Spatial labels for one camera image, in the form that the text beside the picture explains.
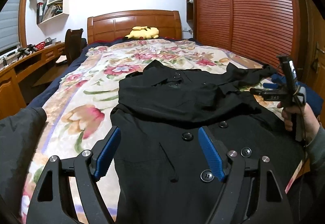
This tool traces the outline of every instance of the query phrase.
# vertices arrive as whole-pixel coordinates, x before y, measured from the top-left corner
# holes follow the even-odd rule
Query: black button
[[[205,183],[209,183],[213,180],[215,176],[212,174],[212,172],[210,170],[204,170],[201,173],[201,180]]]
[[[228,123],[225,122],[225,121],[221,121],[221,122],[219,122],[219,127],[220,128],[227,128],[228,127]]]
[[[241,153],[242,157],[248,158],[251,156],[251,149],[249,147],[244,147],[244,148],[242,148],[240,153]]]
[[[182,138],[184,141],[192,141],[194,137],[192,133],[185,132],[183,133]]]

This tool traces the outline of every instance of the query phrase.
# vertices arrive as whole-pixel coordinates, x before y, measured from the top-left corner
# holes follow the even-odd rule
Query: hand
[[[282,103],[280,102],[277,105],[278,108],[282,108]],[[316,119],[311,107],[306,103],[305,106],[301,107],[301,111],[298,106],[293,105],[290,107],[283,108],[282,110],[282,117],[284,118],[284,125],[287,131],[292,131],[293,123],[291,121],[291,114],[298,114],[303,116],[303,121],[305,124],[305,130],[306,130],[306,141],[307,143],[311,142],[312,139],[316,136],[320,124],[318,123],[318,120]]]

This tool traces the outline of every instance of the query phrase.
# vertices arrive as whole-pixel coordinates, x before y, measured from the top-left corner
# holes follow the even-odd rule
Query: pikachu plush toy
[[[148,28],[147,26],[136,26],[132,29],[131,33],[126,36],[128,39],[135,38],[145,40],[151,38],[156,39],[159,37],[159,30],[155,27]]]

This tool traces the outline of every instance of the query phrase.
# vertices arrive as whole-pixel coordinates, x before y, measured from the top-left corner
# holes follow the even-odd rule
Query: metal screw
[[[87,156],[89,156],[89,155],[90,155],[90,151],[89,151],[89,150],[84,150],[84,151],[82,152],[82,156],[87,157]]]
[[[262,161],[265,162],[265,163],[268,163],[270,161],[270,158],[267,157],[267,156],[263,156]]]
[[[50,162],[55,162],[57,160],[57,156],[53,155],[50,157]]]
[[[236,152],[236,151],[229,151],[229,152],[228,152],[228,155],[229,155],[230,157],[236,157],[236,156],[237,156],[237,152]]]

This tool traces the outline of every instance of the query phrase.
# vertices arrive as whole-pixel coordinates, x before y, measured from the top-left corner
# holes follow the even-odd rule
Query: desk drawer
[[[62,55],[63,52],[64,52],[64,46],[57,49],[57,53],[58,53],[59,56]]]
[[[54,51],[48,51],[44,54],[45,56],[45,61],[48,62],[48,61],[51,61],[52,59],[55,58],[55,55],[54,55]]]

